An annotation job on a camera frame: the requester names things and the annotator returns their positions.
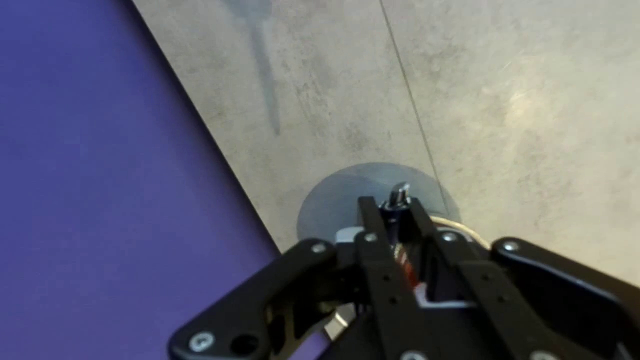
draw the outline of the purple mat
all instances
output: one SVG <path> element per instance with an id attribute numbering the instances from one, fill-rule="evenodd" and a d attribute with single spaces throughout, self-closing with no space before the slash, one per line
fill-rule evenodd
<path id="1" fill-rule="evenodd" d="M 3 359 L 165 359 L 277 255 L 138 21 L 119 0 L 0 4 Z"/>

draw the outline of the screw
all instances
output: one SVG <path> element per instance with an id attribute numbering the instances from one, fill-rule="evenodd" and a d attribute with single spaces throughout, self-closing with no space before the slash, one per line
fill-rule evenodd
<path id="1" fill-rule="evenodd" d="M 374 233 L 369 233 L 369 234 L 366 234 L 366 235 L 364 236 L 364 239 L 365 239 L 365 240 L 367 240 L 367 241 L 369 241 L 369 242 L 371 242 L 371 241 L 376 241 L 376 240 L 378 239 L 378 236 L 377 236 L 377 235 L 375 235 Z"/>
<path id="2" fill-rule="evenodd" d="M 442 239 L 444 241 L 456 241 L 456 238 L 458 238 L 454 233 L 444 233 L 442 234 Z"/>
<path id="3" fill-rule="evenodd" d="M 320 252 L 324 252 L 325 250 L 326 250 L 326 246 L 324 246 L 323 243 L 317 243 L 311 247 L 311 251 L 315 252 L 316 254 Z"/>
<path id="4" fill-rule="evenodd" d="M 202 331 L 195 334 L 191 340 L 189 340 L 189 348 L 193 352 L 203 352 L 213 345 L 216 338 L 209 331 Z"/>
<path id="5" fill-rule="evenodd" d="M 504 249 L 507 251 L 516 251 L 520 248 L 518 243 L 515 241 L 507 241 L 502 247 L 504 247 Z"/>
<path id="6" fill-rule="evenodd" d="M 560 360 L 559 357 L 544 350 L 536 350 L 529 356 L 530 360 Z"/>
<path id="7" fill-rule="evenodd" d="M 400 360 L 429 360 L 422 352 L 407 350 L 400 355 Z"/>

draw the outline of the gray concrete floor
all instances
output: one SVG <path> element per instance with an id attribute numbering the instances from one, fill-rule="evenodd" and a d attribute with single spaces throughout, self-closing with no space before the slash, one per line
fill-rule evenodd
<path id="1" fill-rule="evenodd" d="M 281 249 L 318 184 L 388 163 L 486 238 L 640 284 L 638 1 L 134 1 Z"/>

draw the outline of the concrete surface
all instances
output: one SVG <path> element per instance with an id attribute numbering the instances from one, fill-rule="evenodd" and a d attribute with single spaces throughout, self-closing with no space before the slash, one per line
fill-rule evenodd
<path id="1" fill-rule="evenodd" d="M 391 163 L 640 284 L 639 2 L 134 1 L 280 249 L 324 179 Z"/>

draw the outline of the small metal object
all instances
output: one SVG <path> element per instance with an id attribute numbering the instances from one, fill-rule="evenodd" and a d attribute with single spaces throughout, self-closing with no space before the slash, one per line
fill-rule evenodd
<path id="1" fill-rule="evenodd" d="M 444 233 L 442 234 L 442 239 L 444 241 L 456 241 L 458 237 L 454 233 Z"/>
<path id="2" fill-rule="evenodd" d="M 520 248 L 518 243 L 515 241 L 507 241 L 502 247 L 504 247 L 504 249 L 507 251 L 516 251 Z"/>
<path id="3" fill-rule="evenodd" d="M 429 360 L 422 352 L 408 350 L 400 355 L 400 360 Z"/>
<path id="4" fill-rule="evenodd" d="M 378 236 L 377 236 L 377 235 L 375 235 L 374 233 L 369 233 L 369 234 L 366 234 L 366 235 L 364 236 L 364 239 L 365 239 L 365 240 L 367 240 L 367 241 L 369 241 L 369 242 L 371 242 L 371 241 L 376 241 L 376 240 L 378 239 Z"/>
<path id="5" fill-rule="evenodd" d="M 387 210 L 400 210 L 407 208 L 411 204 L 409 197 L 409 183 L 397 183 L 389 193 L 389 200 L 382 203 L 382 207 Z"/>
<path id="6" fill-rule="evenodd" d="M 193 352 L 203 352 L 213 345 L 216 338 L 209 331 L 202 331 L 195 334 L 189 340 L 189 349 Z"/>
<path id="7" fill-rule="evenodd" d="M 326 250 L 326 246 L 324 246 L 323 243 L 317 243 L 311 247 L 311 251 L 315 252 L 316 254 L 320 252 L 324 252 L 325 250 Z"/>
<path id="8" fill-rule="evenodd" d="M 529 356 L 530 360 L 560 360 L 559 357 L 544 350 L 536 350 Z"/>

